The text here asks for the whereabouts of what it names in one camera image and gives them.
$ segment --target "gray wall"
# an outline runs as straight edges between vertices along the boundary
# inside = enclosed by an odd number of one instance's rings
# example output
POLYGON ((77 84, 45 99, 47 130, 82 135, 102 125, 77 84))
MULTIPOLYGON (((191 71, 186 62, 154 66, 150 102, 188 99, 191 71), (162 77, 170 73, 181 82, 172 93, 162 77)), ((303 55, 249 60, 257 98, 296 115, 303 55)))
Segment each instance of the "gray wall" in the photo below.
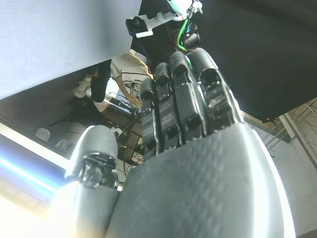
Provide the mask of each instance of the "gray wall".
POLYGON ((2 0, 0 99, 128 52, 141 0, 2 0))

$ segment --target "ceiling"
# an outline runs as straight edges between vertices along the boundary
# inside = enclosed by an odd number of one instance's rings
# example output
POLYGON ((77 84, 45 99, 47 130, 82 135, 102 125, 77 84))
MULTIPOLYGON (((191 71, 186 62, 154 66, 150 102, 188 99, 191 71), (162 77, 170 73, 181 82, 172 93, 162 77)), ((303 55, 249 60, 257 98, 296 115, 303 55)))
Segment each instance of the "ceiling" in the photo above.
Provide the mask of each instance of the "ceiling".
MULTIPOLYGON (((317 96, 317 2, 202 0, 194 21, 240 108, 275 118, 317 96)), ((167 12, 165 0, 143 0, 140 14, 167 12)), ((166 27, 141 39, 152 66, 173 52, 166 27)))

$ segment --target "green cable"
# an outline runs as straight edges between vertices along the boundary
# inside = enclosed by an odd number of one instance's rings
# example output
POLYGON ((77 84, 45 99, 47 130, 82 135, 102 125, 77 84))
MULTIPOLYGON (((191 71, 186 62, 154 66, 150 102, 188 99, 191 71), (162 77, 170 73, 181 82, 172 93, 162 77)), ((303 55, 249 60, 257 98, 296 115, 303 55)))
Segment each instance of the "green cable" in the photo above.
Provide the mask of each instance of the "green cable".
POLYGON ((179 33, 178 33, 178 36, 177 36, 177 39, 176 39, 176 45, 177 45, 177 47, 180 48, 182 51, 187 51, 183 46, 181 46, 181 45, 179 44, 180 37, 183 35, 184 29, 185 29, 185 27, 186 27, 186 25, 187 25, 187 22, 188 22, 188 19, 186 19, 186 20, 184 21, 184 24, 183 24, 182 27, 180 28, 179 33))

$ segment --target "white shirt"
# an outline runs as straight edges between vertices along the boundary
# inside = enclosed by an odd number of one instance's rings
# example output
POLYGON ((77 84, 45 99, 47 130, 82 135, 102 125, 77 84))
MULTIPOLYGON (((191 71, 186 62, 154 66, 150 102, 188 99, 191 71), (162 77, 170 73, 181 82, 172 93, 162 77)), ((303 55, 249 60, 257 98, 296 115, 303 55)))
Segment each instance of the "white shirt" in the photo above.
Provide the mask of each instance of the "white shirt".
POLYGON ((135 51, 130 50, 129 53, 112 58, 110 67, 114 78, 122 75, 124 84, 135 83, 134 88, 140 91, 141 83, 147 78, 153 79, 153 76, 147 65, 134 54, 135 51))

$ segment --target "textured surface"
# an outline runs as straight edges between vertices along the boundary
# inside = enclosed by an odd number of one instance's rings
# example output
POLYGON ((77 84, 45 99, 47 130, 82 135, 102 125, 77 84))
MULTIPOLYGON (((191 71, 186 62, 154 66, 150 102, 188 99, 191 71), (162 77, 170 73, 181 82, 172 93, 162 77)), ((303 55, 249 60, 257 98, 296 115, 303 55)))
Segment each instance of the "textured surface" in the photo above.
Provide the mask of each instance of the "textured surface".
MULTIPOLYGON (((201 47, 213 57, 242 110, 277 117, 317 96, 317 2, 205 0, 194 21, 201 47)), ((167 11, 144 0, 149 17, 167 11)), ((173 46, 165 27, 142 39, 153 66, 168 62, 173 46)))
POLYGON ((106 238, 283 234, 279 195, 267 159, 251 129, 235 124, 132 170, 106 238))
POLYGON ((141 0, 3 0, 0 99, 126 53, 141 0))

